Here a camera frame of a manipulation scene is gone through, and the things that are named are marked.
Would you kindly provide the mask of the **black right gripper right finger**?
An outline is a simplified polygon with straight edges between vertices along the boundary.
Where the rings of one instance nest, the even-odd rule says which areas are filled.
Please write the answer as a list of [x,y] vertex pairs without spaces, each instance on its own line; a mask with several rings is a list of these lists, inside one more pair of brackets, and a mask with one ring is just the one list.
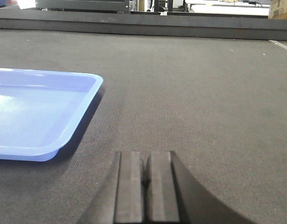
[[249,224],[205,189],[174,152],[151,152],[146,215],[150,224]]

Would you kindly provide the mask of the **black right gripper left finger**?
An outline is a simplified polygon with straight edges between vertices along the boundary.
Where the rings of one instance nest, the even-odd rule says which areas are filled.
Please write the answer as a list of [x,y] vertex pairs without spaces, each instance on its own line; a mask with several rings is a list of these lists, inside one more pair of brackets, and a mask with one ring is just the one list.
[[78,224],[142,224],[143,164],[139,152],[116,152],[111,168]]

